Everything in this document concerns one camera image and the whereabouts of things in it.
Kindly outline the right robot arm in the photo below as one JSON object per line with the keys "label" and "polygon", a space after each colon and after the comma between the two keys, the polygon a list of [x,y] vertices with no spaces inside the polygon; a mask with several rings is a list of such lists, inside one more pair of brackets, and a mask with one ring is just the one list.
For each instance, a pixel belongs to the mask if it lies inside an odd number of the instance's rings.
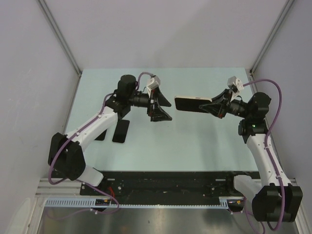
{"label": "right robot arm", "polygon": [[294,222],[303,197],[299,186],[293,186],[279,164],[272,148],[265,116],[269,111],[271,98],[263,93],[255,93],[248,102],[232,98],[229,89],[209,101],[199,109],[223,118],[226,114],[239,116],[242,120],[238,134],[251,151],[256,162],[261,185],[249,176],[237,175],[226,181],[225,191],[229,195],[242,193],[252,204],[252,212],[257,221]]}

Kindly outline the bare phone silver edge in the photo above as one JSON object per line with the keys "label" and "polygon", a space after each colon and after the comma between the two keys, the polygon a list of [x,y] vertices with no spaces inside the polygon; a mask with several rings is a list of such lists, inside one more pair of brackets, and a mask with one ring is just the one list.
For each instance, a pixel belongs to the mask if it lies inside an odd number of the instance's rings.
{"label": "bare phone silver edge", "polygon": [[115,127],[112,142],[123,144],[127,136],[129,125],[129,120],[120,120]]}

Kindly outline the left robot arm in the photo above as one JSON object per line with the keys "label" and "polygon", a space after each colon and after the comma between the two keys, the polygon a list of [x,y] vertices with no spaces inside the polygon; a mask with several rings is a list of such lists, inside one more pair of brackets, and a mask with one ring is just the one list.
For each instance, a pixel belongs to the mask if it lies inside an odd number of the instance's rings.
{"label": "left robot arm", "polygon": [[120,122],[133,106],[146,108],[151,122],[172,120],[162,109],[171,104],[160,91],[160,78],[149,72],[141,75],[150,77],[146,93],[139,90],[140,77],[123,75],[117,88],[104,97],[101,109],[92,118],[66,134],[56,133],[52,136],[48,156],[48,179],[52,185],[59,183],[52,180],[52,172],[57,171],[61,173],[62,180],[81,181],[91,185],[91,190],[97,195],[104,194],[108,183],[103,180],[103,174],[85,162],[83,153],[89,144]]}

